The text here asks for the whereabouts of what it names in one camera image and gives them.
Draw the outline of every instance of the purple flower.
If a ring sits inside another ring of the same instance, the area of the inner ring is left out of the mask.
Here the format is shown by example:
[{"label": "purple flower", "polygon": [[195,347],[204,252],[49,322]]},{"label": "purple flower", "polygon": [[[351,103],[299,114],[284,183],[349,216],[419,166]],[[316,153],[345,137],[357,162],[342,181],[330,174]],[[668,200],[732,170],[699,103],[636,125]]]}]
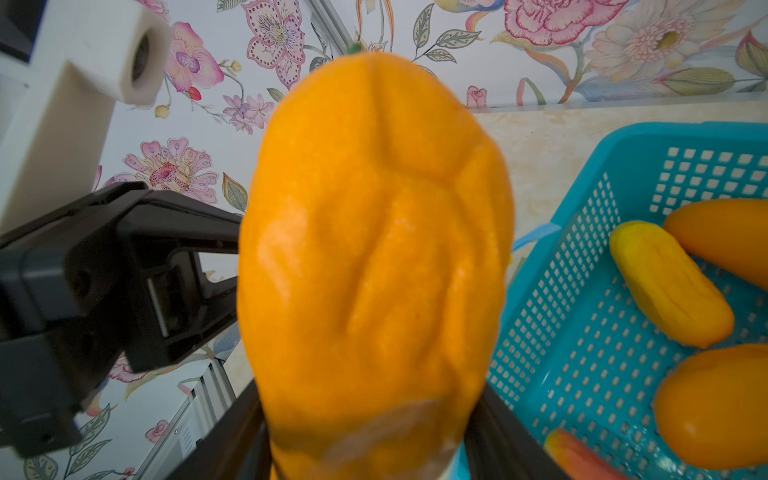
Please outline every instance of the purple flower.
[{"label": "purple flower", "polygon": [[299,81],[304,56],[299,0],[256,0],[241,4],[250,30],[247,57],[264,68],[276,68],[290,90]]},{"label": "purple flower", "polygon": [[267,118],[275,108],[273,102],[265,103],[261,94],[256,96],[256,100],[248,95],[245,101],[237,95],[232,98],[225,95],[224,101],[229,105],[228,108],[224,108],[224,114],[231,117],[230,124],[234,125],[238,131],[247,130],[249,135],[253,135],[253,127],[262,129],[266,127]]},{"label": "purple flower", "polygon": [[165,71],[178,91],[189,91],[192,84],[210,88],[224,80],[221,67],[203,47],[203,39],[190,24],[182,22],[174,23]]}]

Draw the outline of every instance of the green leaf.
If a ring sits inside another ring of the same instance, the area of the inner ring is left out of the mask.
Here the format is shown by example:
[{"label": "green leaf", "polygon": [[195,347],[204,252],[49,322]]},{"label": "green leaf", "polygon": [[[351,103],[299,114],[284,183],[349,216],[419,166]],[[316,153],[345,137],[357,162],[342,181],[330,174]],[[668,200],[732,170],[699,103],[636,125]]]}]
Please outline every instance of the green leaf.
[{"label": "green leaf", "polygon": [[226,10],[231,10],[232,8],[237,7],[242,2],[243,0],[217,0],[216,12],[225,12]]},{"label": "green leaf", "polygon": [[413,24],[413,43],[415,43],[416,48],[427,45],[429,40],[429,21],[432,19],[432,8],[434,6],[434,3],[430,3],[416,17],[416,23]]},{"label": "green leaf", "polygon": [[751,84],[748,87],[744,87],[741,90],[739,90],[737,93],[747,93],[751,91],[765,91],[766,90],[766,84],[768,84],[768,79],[758,81],[755,84]]},{"label": "green leaf", "polygon": [[281,102],[286,96],[283,94],[282,91],[277,90],[276,88],[267,88],[266,90],[269,92],[270,97],[276,102]]},{"label": "green leaf", "polygon": [[658,82],[684,97],[719,94],[736,83],[733,75],[720,68],[695,67],[675,71]]},{"label": "green leaf", "polygon": [[531,87],[531,90],[533,90],[534,95],[536,95],[536,101],[539,105],[546,105],[547,100],[544,98],[544,95],[541,93],[541,90],[538,89],[535,83],[531,81],[530,78],[526,78],[525,82],[528,84],[529,87]]},{"label": "green leaf", "polygon": [[324,57],[315,57],[315,58],[313,58],[312,61],[310,62],[310,73],[315,71],[317,68],[322,67],[326,63],[328,63],[328,59],[327,58],[324,58]]},{"label": "green leaf", "polygon": [[528,51],[549,51],[549,50],[557,50],[562,45],[549,45],[547,47],[540,47],[538,45],[533,45],[531,42],[526,40],[525,38],[517,38],[513,37],[511,33],[508,31],[500,31],[494,38],[491,39],[490,43],[496,43],[496,42],[502,42],[509,45],[512,45],[515,48],[518,48],[520,50],[528,50]]},{"label": "green leaf", "polygon": [[83,478],[83,480],[101,480],[102,478],[106,477],[107,475],[109,475],[111,473],[112,473],[111,470],[104,470],[103,472],[96,472],[94,474],[91,474],[91,475]]},{"label": "green leaf", "polygon": [[434,61],[452,61],[456,63],[456,59],[450,54],[448,50],[442,48],[436,48],[435,50],[428,51],[426,57]]},{"label": "green leaf", "polygon": [[744,36],[736,50],[736,63],[749,73],[768,78],[768,48],[752,36]]},{"label": "green leaf", "polygon": [[241,212],[245,211],[245,207],[248,205],[248,192],[242,185],[232,180],[229,175],[224,174],[221,190],[224,192],[224,198],[227,199],[230,205]]},{"label": "green leaf", "polygon": [[428,69],[427,67],[425,67],[424,65],[416,65],[416,66],[417,66],[417,67],[419,67],[419,68],[421,68],[423,71],[427,72],[428,74],[430,74],[432,77],[435,77],[435,78],[437,78],[437,75],[435,75],[435,72],[434,72],[434,71],[432,71],[432,70],[429,70],[429,69]]},{"label": "green leaf", "polygon": [[328,42],[326,42],[326,39],[320,34],[319,31],[317,31],[315,24],[310,22],[310,25],[312,26],[312,30],[315,32],[317,40],[320,42],[320,46],[323,47],[323,53],[325,53],[326,49],[328,48]]},{"label": "green leaf", "polygon": [[480,35],[479,31],[466,31],[452,28],[444,31],[437,38],[437,46],[446,48],[464,48],[474,42]]},{"label": "green leaf", "polygon": [[72,462],[72,465],[69,467],[69,475],[81,471],[85,466],[91,462],[91,460],[94,459],[96,454],[99,450],[101,450],[104,445],[107,445],[112,440],[102,440],[99,443],[94,443],[87,449],[83,450],[83,452],[74,458],[74,462]]},{"label": "green leaf", "polygon": [[109,407],[109,404],[107,404],[107,408],[101,410],[101,413],[82,426],[80,435],[83,439],[77,445],[69,447],[70,456],[77,455],[82,449],[90,445],[90,443],[96,439],[98,434],[101,433],[101,430],[104,430],[104,427],[107,426],[107,422],[109,422],[109,412],[111,411]]},{"label": "green leaf", "polygon": [[27,480],[54,480],[58,464],[47,455],[24,460],[24,478]]}]

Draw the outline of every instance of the pink flower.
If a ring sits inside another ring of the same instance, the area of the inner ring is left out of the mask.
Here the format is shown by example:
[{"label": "pink flower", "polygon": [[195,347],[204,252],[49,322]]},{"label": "pink flower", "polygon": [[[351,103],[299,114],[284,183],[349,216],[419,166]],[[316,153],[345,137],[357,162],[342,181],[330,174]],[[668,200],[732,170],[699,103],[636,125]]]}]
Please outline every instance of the pink flower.
[{"label": "pink flower", "polygon": [[150,442],[157,443],[163,436],[163,433],[165,433],[165,429],[168,428],[168,425],[168,422],[165,420],[160,420],[153,429],[147,430],[147,433],[145,433],[144,436],[147,437],[147,440]]},{"label": "pink flower", "polygon": [[233,98],[225,95],[224,101],[229,104],[228,108],[224,108],[224,114],[232,117],[230,123],[238,131],[248,130],[249,135],[253,135],[253,127],[263,129],[266,126],[269,113],[275,108],[271,101],[264,103],[261,94],[256,96],[256,100],[248,95],[245,102],[237,95]]},{"label": "pink flower", "polygon": [[166,22],[170,19],[168,4],[164,0],[136,0]]},{"label": "pink flower", "polygon": [[200,38],[188,23],[174,23],[174,36],[165,61],[165,71],[170,75],[177,91],[189,91],[192,84],[210,88],[224,80],[213,55],[203,48]]},{"label": "pink flower", "polygon": [[132,383],[137,380],[141,380],[147,375],[146,372],[134,373],[131,370],[131,365],[128,364],[128,359],[125,357],[125,352],[121,353],[117,362],[112,366],[112,370],[109,371],[109,378],[120,380],[123,383]]},{"label": "pink flower", "polygon": [[210,171],[199,174],[201,170],[210,168],[210,157],[204,151],[189,148],[188,144],[186,138],[171,138],[167,147],[161,147],[157,141],[143,143],[143,159],[133,154],[123,159],[127,166],[138,173],[115,175],[104,186],[138,180],[154,190],[170,190],[207,204],[215,204],[216,191],[210,185],[216,184],[219,175]]},{"label": "pink flower", "polygon": [[305,60],[299,0],[256,0],[242,6],[255,35],[247,57],[264,68],[277,68],[277,77],[290,90]]},{"label": "pink flower", "polygon": [[610,21],[627,0],[506,0],[505,24],[513,37],[534,45],[565,45],[586,27]]},{"label": "pink flower", "polygon": [[467,108],[488,108],[487,93],[484,88],[471,85],[467,88]]}]

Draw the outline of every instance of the yellow mango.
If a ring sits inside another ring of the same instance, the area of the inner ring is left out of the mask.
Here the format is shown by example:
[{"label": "yellow mango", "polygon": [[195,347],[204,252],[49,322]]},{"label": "yellow mango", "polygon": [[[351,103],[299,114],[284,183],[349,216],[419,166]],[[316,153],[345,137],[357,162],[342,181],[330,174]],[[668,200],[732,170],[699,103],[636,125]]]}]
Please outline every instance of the yellow mango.
[{"label": "yellow mango", "polygon": [[697,468],[731,470],[768,463],[767,376],[768,345],[739,345],[690,357],[656,392],[661,438]]},{"label": "yellow mango", "polygon": [[691,255],[768,290],[768,200],[727,198],[690,204],[672,212],[664,229]]},{"label": "yellow mango", "polygon": [[733,311],[663,228],[633,221],[611,234],[611,255],[637,308],[683,345],[709,348],[733,332]]}]

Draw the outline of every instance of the green stem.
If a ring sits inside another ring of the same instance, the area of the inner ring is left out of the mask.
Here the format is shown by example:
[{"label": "green stem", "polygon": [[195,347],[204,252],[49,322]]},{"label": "green stem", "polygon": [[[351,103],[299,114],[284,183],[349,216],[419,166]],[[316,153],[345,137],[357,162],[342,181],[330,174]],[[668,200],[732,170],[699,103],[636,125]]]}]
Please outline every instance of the green stem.
[{"label": "green stem", "polygon": [[379,0],[379,11],[382,13],[382,34],[379,36],[379,43],[384,43],[384,5],[382,0]]},{"label": "green stem", "polygon": [[224,120],[226,118],[226,115],[222,115],[222,114],[218,114],[216,112],[212,112],[212,111],[210,111],[208,109],[208,107],[206,107],[205,105],[203,105],[201,103],[196,102],[195,100],[192,100],[191,98],[190,98],[190,102],[192,102],[192,111],[194,111],[194,107],[195,107],[195,105],[197,105],[198,107],[202,108],[209,115],[213,115],[214,119],[216,119],[216,121],[219,122],[220,124],[226,124],[227,121]]},{"label": "green stem", "polygon": [[240,86],[240,101],[245,101],[245,89],[243,88],[243,84],[240,82],[240,80],[237,80],[237,77],[228,73],[224,73],[224,76],[229,77],[237,82],[237,84]]},{"label": "green stem", "polygon": [[427,48],[427,49],[424,51],[424,53],[422,53],[421,55],[419,55],[418,57],[414,58],[414,59],[413,59],[413,60],[411,60],[411,61],[416,61],[416,60],[419,60],[419,59],[420,59],[421,57],[423,57],[424,55],[427,55],[427,54],[428,54],[428,53],[429,53],[429,52],[430,52],[430,51],[431,51],[431,50],[432,50],[434,47],[436,47],[436,46],[437,46],[437,43],[435,43],[433,46],[431,46],[431,47]]},{"label": "green stem", "polygon": [[69,476],[69,466],[72,463],[72,455],[69,455],[69,462],[67,462],[67,468],[64,470],[64,478]]},{"label": "green stem", "polygon": [[525,79],[525,83],[528,84],[529,87],[531,87],[531,90],[533,90],[533,93],[536,94],[536,101],[539,105],[546,105],[547,101],[544,98],[544,95],[541,93],[541,90],[538,89],[535,83],[531,81],[530,78]]},{"label": "green stem", "polygon": [[584,76],[584,46],[582,43],[577,43],[574,46],[574,51],[576,52],[576,72],[574,73],[573,79],[568,82],[568,86],[565,87],[565,93],[563,93],[563,98],[558,102],[559,104],[568,101],[571,94],[576,90],[576,87],[581,83],[581,78]]},{"label": "green stem", "polygon": [[165,80],[165,89],[168,92],[168,105],[166,105],[166,106],[170,107],[171,96],[170,96],[170,85],[168,84],[168,74],[165,75],[165,79],[164,80]]},{"label": "green stem", "polygon": [[329,57],[328,55],[326,55],[326,53],[324,51],[320,50],[317,47],[313,47],[312,45],[304,45],[304,49],[317,52],[317,53],[321,54],[323,57],[325,57],[327,60],[332,60],[332,58]]}]

